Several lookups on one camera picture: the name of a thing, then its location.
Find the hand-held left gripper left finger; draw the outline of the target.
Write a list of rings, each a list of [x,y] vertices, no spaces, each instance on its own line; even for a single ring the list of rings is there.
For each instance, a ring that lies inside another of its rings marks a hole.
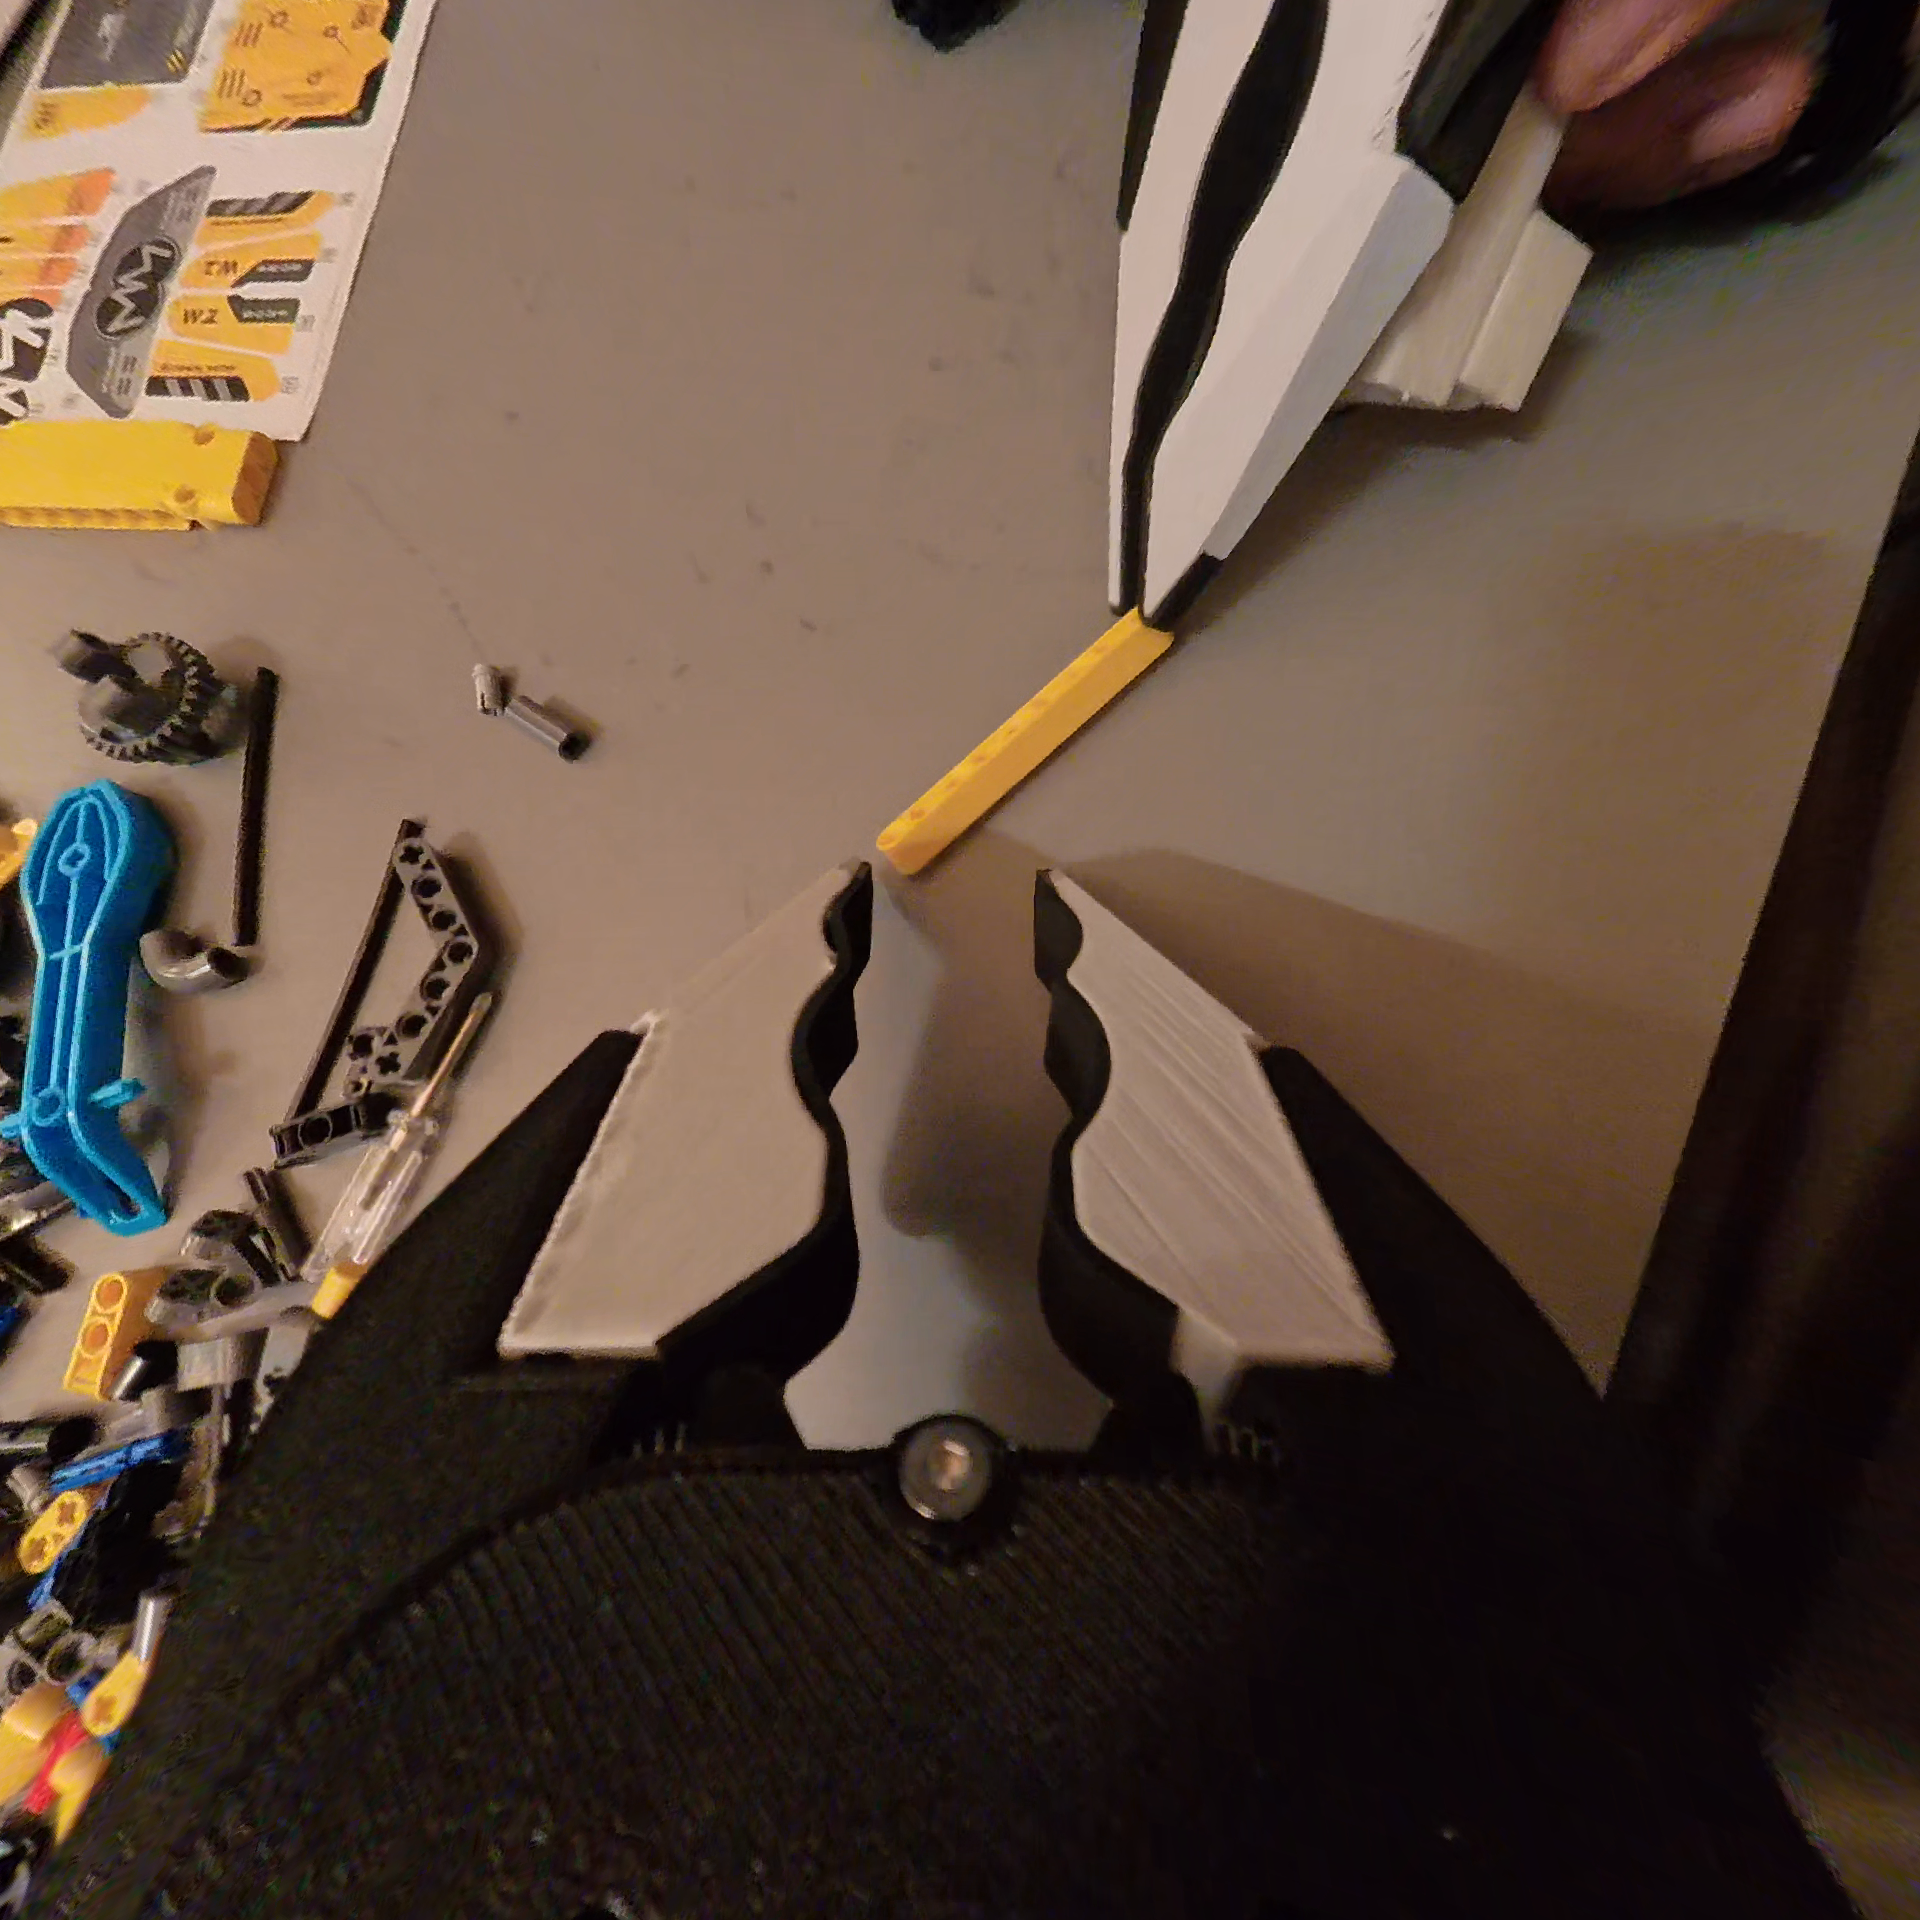
[[[503,1360],[663,1360],[831,1223],[846,1069],[808,1043],[851,1008],[871,936],[871,866],[835,866],[640,1022],[502,1323]]]

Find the grey bent technic liftarm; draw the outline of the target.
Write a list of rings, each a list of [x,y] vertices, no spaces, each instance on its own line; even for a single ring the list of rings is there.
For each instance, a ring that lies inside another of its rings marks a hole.
[[[398,1006],[388,1015],[371,1015],[369,994],[386,945],[347,1038],[343,1064],[323,1096],[323,1113],[303,1130],[312,1154],[305,1166],[371,1144],[386,1130],[398,1107],[440,1065],[468,1008],[496,971],[502,950],[490,919],[465,869],[440,853],[425,830],[400,846],[398,879],[400,911],[392,937],[406,919],[416,919],[425,937],[425,960]]]

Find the grey curved elbow piece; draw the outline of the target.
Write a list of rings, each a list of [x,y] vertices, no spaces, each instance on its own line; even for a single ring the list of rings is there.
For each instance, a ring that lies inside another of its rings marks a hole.
[[[254,971],[250,952],[214,945],[184,928],[151,928],[138,943],[138,960],[158,993],[201,997],[246,984]]]

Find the yellow sticker sheet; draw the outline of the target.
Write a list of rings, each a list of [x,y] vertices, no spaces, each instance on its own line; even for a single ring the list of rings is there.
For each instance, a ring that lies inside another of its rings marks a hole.
[[[435,15],[4,5],[4,426],[303,441]]]

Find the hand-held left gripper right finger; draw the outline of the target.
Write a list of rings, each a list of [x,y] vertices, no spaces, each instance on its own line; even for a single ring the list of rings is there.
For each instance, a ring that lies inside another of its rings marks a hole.
[[[1036,883],[1044,1064],[1070,1118],[1042,1304],[1114,1402],[1182,1381],[1384,1377],[1394,1350],[1265,1070],[1265,1043],[1064,871]]]

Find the blue brick separator tool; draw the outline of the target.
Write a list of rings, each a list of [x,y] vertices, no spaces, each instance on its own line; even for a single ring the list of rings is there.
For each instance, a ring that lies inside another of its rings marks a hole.
[[[168,1219],[127,1112],[148,1096],[129,1069],[132,971],[175,864],[177,842],[155,805],[98,779],[62,793],[19,875],[34,975],[4,1139],[116,1237]]]

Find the black long axle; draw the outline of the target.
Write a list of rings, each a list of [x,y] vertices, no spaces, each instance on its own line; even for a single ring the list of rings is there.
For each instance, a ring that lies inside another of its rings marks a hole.
[[[248,701],[248,742],[235,815],[232,873],[232,946],[257,950],[265,880],[272,746],[281,703],[281,678],[262,665]]]

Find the person's right hand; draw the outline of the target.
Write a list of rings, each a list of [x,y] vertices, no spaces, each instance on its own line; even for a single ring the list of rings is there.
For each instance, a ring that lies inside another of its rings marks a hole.
[[[1728,2],[1566,2],[1535,70],[1566,120],[1543,201],[1564,227],[1687,201],[1775,161],[1820,80],[1806,30],[1737,33]]]

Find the yellow thin beam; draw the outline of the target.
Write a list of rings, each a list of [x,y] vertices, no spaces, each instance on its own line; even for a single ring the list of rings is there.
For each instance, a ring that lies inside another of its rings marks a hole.
[[[1174,631],[1123,616],[878,834],[898,875],[920,875],[1007,802],[1174,648]]]

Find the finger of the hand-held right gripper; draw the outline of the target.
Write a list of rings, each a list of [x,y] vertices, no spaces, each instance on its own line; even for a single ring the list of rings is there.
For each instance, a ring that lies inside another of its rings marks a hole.
[[[1450,235],[1401,117],[1454,5],[1147,5],[1144,619],[1177,623]]]
[[[1121,274],[1111,421],[1111,607],[1188,614],[1222,558],[1146,583],[1156,459],[1217,337],[1228,271],[1280,176],[1280,7],[1147,5],[1128,113],[1121,238],[1174,240],[1167,291]]]

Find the dark grey bevel gear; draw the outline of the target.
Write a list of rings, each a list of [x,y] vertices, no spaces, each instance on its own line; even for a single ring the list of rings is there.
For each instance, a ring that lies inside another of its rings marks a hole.
[[[250,697],[199,648],[146,631],[106,641],[68,631],[51,650],[80,686],[80,735],[127,767],[199,767],[226,758],[250,731]]]

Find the black thin flexible rod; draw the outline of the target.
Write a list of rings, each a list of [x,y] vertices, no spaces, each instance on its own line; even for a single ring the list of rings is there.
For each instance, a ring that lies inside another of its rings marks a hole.
[[[353,954],[353,962],[343,987],[339,990],[328,1015],[328,1027],[323,1029],[321,1045],[313,1055],[313,1062],[306,1069],[300,1091],[291,1103],[291,1112],[278,1127],[272,1127],[278,1169],[303,1166],[312,1159],[312,1154],[305,1149],[303,1130],[310,1121],[323,1113],[323,1096],[330,1091],[332,1078],[343,1064],[355,1019],[361,1013],[369,987],[378,971],[378,962],[386,950],[386,943],[393,936],[396,918],[400,911],[400,846],[406,842],[418,839],[423,830],[425,823],[415,819],[402,819],[396,830],[392,855],[386,869],[382,871],[382,880],[374,907],[369,912],[369,925]]]

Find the yellow rectangular panel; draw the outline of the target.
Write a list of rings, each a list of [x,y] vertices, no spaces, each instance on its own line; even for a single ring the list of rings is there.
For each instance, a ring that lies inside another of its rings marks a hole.
[[[23,421],[3,430],[3,525],[190,533],[259,527],[281,449],[239,427]]]

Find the pile of small building pieces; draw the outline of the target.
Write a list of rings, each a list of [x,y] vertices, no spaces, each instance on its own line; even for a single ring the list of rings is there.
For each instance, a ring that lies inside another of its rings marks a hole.
[[[163,1515],[184,1481],[211,1486],[224,1445],[224,1387],[180,1384],[177,1344],[151,1320],[163,1266],[92,1283],[64,1367],[88,1405],[48,1427],[9,1475],[23,1530],[4,1571],[27,1609],[4,1634],[4,1893],[66,1840],[148,1691],[178,1602],[180,1531]]]

